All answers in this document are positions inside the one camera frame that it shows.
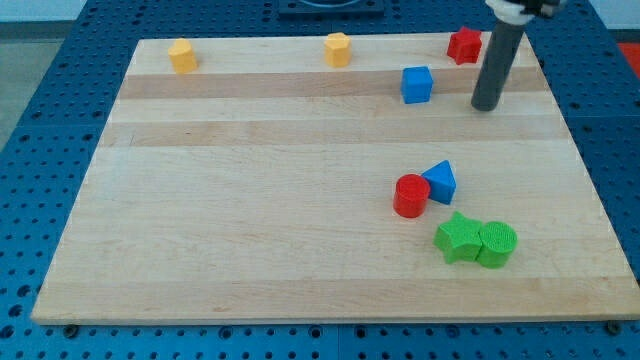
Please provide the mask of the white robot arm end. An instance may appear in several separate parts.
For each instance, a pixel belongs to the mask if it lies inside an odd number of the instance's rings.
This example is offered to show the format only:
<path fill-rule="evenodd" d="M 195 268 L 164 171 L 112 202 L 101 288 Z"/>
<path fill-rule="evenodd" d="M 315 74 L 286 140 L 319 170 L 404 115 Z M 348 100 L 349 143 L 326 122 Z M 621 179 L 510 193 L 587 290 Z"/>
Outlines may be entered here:
<path fill-rule="evenodd" d="M 498 20 L 524 26 L 534 17 L 552 18 L 564 9 L 568 0 L 485 0 Z"/>

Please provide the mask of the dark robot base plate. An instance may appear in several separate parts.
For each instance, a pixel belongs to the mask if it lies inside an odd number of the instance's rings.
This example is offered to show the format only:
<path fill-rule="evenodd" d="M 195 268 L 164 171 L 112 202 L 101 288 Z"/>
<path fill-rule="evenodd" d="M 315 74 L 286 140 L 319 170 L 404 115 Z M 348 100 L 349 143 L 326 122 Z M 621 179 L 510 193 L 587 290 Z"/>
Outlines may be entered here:
<path fill-rule="evenodd" d="M 278 0 L 282 18 L 303 16 L 383 15 L 384 0 Z"/>

